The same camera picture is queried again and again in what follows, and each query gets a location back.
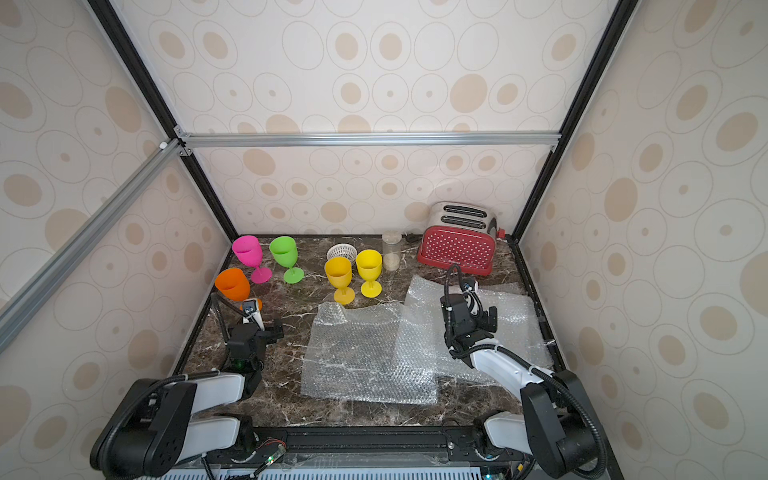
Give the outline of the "green glass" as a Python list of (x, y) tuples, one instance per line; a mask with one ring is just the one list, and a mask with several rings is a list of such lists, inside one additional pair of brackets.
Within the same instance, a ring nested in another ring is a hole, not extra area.
[(280, 236), (270, 243), (269, 250), (274, 260), (286, 269), (283, 279), (287, 284), (299, 283), (304, 278), (303, 270), (296, 266), (298, 249), (294, 238)]

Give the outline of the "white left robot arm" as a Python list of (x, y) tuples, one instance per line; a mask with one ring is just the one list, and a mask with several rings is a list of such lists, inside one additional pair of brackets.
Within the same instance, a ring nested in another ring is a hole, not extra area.
[(135, 381), (92, 446), (90, 466), (108, 479), (135, 479), (163, 476), (181, 461), (219, 450), (251, 458), (258, 435), (249, 417), (195, 415), (250, 398), (267, 347), (284, 336), (283, 323), (240, 323), (227, 332), (222, 368)]

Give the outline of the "clear bubble wrap sheet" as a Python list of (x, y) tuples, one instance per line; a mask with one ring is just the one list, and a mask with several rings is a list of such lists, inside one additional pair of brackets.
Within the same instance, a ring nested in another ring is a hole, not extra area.
[[(436, 377), (455, 378), (473, 384), (496, 383), (487, 374), (453, 359), (444, 343), (445, 326), (440, 308), (444, 288), (418, 275), (412, 277), (403, 306), (405, 324), (397, 347), (400, 358)], [(547, 369), (553, 359), (543, 340), (533, 301), (513, 284), (481, 286), (483, 305), (498, 311), (494, 338), (524, 360)]]
[(400, 303), (347, 309), (323, 303), (303, 359), (301, 393), (314, 398), (434, 405), (434, 328)]

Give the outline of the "beige glass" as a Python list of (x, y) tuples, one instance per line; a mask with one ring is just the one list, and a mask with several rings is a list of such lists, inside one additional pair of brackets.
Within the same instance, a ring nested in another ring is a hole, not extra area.
[(341, 305), (350, 304), (355, 298), (355, 292), (350, 287), (352, 281), (351, 262), (344, 257), (335, 257), (325, 264), (325, 274), (330, 284), (335, 288), (334, 301)]

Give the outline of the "yellow glass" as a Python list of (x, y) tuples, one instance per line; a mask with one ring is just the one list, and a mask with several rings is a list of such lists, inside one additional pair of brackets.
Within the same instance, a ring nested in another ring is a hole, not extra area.
[(382, 264), (383, 257), (376, 250), (364, 250), (356, 257), (358, 273), (364, 280), (361, 293), (367, 298), (378, 297), (382, 292), (382, 286), (378, 282), (382, 272)]

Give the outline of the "pink plastic wine glass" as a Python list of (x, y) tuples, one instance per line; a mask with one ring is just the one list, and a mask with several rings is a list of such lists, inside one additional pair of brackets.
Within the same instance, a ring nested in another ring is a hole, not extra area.
[(233, 242), (232, 251), (243, 265), (253, 269), (250, 276), (252, 283), (264, 284), (271, 280), (272, 271), (262, 266), (263, 250), (257, 237), (239, 237)]

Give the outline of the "orange glass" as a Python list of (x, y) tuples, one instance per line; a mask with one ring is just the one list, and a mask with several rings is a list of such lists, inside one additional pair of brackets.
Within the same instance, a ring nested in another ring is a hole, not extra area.
[(239, 268), (222, 271), (215, 279), (218, 291), (227, 299), (247, 304), (247, 310), (261, 311), (263, 303), (251, 295), (251, 285), (245, 273)]

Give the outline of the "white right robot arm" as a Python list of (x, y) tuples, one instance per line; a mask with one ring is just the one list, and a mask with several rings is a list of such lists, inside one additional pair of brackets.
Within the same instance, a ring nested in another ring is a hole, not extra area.
[(578, 377), (504, 347), (493, 336), (497, 309), (483, 309), (474, 293), (447, 293), (440, 303), (451, 357), (491, 377), (522, 406), (520, 414), (503, 411), (476, 423), (479, 454), (513, 450), (533, 457), (553, 478), (600, 478), (609, 459), (605, 431)]

